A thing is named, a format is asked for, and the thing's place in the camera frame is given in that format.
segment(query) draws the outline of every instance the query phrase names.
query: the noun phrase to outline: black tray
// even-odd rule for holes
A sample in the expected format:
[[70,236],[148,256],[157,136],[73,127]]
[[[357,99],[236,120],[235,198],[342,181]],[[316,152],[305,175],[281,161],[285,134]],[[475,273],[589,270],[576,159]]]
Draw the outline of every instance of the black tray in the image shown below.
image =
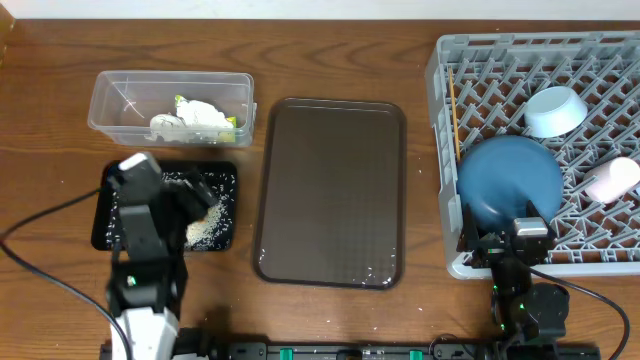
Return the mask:
[[[120,161],[110,163],[102,173],[101,184],[105,189],[100,192],[96,215],[91,233],[91,245],[97,250],[111,250],[113,241],[123,237],[122,224],[117,207],[117,195],[106,182],[111,168]],[[218,221],[216,232],[202,241],[185,244],[187,251],[220,251],[231,246],[234,229],[235,201],[238,188],[236,167],[226,161],[196,162],[196,161],[158,161],[164,172],[165,179],[179,178],[181,173],[197,169],[204,177],[211,191],[220,199],[222,215]]]

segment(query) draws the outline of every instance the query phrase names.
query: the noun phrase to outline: white bowl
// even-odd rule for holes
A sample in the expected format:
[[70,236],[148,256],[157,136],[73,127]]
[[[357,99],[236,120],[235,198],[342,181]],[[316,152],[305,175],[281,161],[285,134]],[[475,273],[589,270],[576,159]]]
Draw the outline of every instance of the white bowl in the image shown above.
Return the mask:
[[524,110],[531,136],[550,138],[578,127],[587,117],[587,105],[573,89],[555,86],[533,95]]

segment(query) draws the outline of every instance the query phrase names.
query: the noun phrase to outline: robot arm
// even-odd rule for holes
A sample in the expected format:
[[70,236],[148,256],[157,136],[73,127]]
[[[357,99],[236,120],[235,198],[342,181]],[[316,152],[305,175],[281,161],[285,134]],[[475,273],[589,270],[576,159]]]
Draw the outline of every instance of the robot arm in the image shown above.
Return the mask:
[[[195,172],[180,182],[164,182],[147,153],[121,162],[107,180],[118,193],[125,232],[124,243],[114,248],[109,310],[135,359],[171,359],[188,278],[183,257],[187,226],[204,218],[217,199]],[[122,246],[128,261],[119,260]],[[112,359],[125,360],[113,327],[111,333]]]

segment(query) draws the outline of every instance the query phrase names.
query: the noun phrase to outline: brown tray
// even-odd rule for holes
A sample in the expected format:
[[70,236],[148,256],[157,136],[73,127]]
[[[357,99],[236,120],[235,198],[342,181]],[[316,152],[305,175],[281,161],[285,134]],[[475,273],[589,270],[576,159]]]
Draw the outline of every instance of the brown tray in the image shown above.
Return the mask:
[[270,114],[253,266],[270,282],[387,289],[404,267],[406,120],[286,99]]

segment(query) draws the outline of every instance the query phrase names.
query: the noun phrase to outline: cable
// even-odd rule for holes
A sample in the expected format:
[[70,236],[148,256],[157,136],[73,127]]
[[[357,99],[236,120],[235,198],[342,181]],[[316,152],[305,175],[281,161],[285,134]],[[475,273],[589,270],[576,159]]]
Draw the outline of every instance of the cable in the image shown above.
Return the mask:
[[622,322],[624,322],[624,333],[622,335],[622,340],[620,340],[620,344],[618,344],[618,347],[613,352],[613,354],[611,355],[609,360],[615,360],[615,359],[618,358],[618,356],[620,356],[620,354],[622,354],[622,351],[624,350],[624,347],[627,345],[627,341],[629,340],[629,334],[631,333],[631,322],[629,321],[629,318],[627,317],[627,314],[625,314],[624,310],[622,310],[622,308],[618,304],[616,304],[613,301],[607,299],[606,297],[598,294],[595,291],[591,291],[589,289],[585,289],[582,286],[578,286],[578,285],[570,283],[570,282],[568,282],[566,280],[558,279],[557,277],[542,273],[542,272],[540,272],[540,271],[538,271],[536,269],[531,268],[530,266],[528,266],[527,264],[522,262],[520,259],[518,259],[518,261],[520,261],[520,263],[523,266],[525,266],[527,269],[529,269],[529,272],[531,272],[534,275],[537,275],[538,277],[541,277],[543,279],[546,279],[546,280],[549,280],[549,281],[553,281],[556,284],[559,284],[559,285],[562,285],[562,286],[566,286],[568,288],[580,291],[581,293],[584,293],[584,294],[587,294],[589,296],[592,296],[592,297],[602,301],[603,303],[611,306],[612,308],[614,308],[618,312],[618,314],[620,314],[620,317],[622,317]]
[[[436,341],[438,341],[438,338],[442,339],[442,340],[446,340],[445,336],[454,338],[454,339],[458,339],[457,336],[453,335],[453,334],[449,334],[449,333],[444,333],[444,334],[440,334],[438,336],[436,336],[435,339],[433,339],[433,341],[431,342],[431,344],[429,344],[429,355],[433,355],[433,352],[435,351],[435,348],[432,349],[433,344],[436,343]],[[464,349],[464,352],[467,353],[467,355],[471,356],[472,358],[475,358],[475,356],[473,355],[473,353],[471,351],[469,351],[469,349],[467,349],[467,346],[465,344],[460,344],[460,346],[462,346],[462,348]]]
[[38,275],[39,277],[60,286],[61,288],[69,291],[70,293],[72,293],[73,295],[75,295],[76,297],[80,298],[81,300],[83,300],[84,302],[95,306],[96,310],[98,310],[98,312],[104,316],[107,321],[109,321],[109,323],[111,324],[111,326],[113,326],[113,328],[116,330],[116,332],[118,333],[118,336],[120,337],[120,340],[122,340],[122,344],[124,345],[124,351],[125,354],[127,356],[127,360],[133,360],[133,352],[131,351],[131,344],[129,344],[129,341],[127,340],[127,336],[125,335],[124,331],[122,331],[122,328],[120,327],[120,325],[118,325],[118,322],[116,321],[116,319],[109,314],[109,312],[103,308],[102,306],[100,306],[100,304],[98,304],[95,300],[91,299],[88,295],[84,294],[83,292],[81,292],[80,290],[74,288],[71,285],[68,285],[64,282],[62,282],[61,280],[45,273],[44,271],[38,269],[37,267],[31,265],[30,263],[26,262],[25,260],[23,260],[22,258],[20,258],[16,253],[14,253],[11,249],[9,249],[9,247],[7,247],[6,241],[9,238],[9,235],[11,235],[13,232],[15,232],[16,230],[18,230],[19,228],[29,224],[32,221],[38,220],[44,216],[47,216],[51,213],[54,213],[58,210],[62,210],[66,207],[69,207],[71,205],[75,205],[83,200],[86,200],[90,197],[92,197],[93,195],[95,195],[96,193],[99,193],[101,189],[97,189],[97,190],[93,190],[90,193],[87,193],[85,195],[82,195],[78,198],[75,198],[73,200],[67,201],[63,204],[54,206],[52,208],[49,208],[47,210],[41,211],[37,214],[31,215],[29,217],[27,217],[24,220],[18,221],[17,223],[15,223],[14,225],[10,226],[9,229],[7,229],[5,232],[2,233],[2,235],[0,235],[0,249],[2,249],[2,251],[4,251],[4,253],[7,255],[7,257],[13,261],[15,261],[18,265],[22,266],[23,268],[31,271],[33,274]]

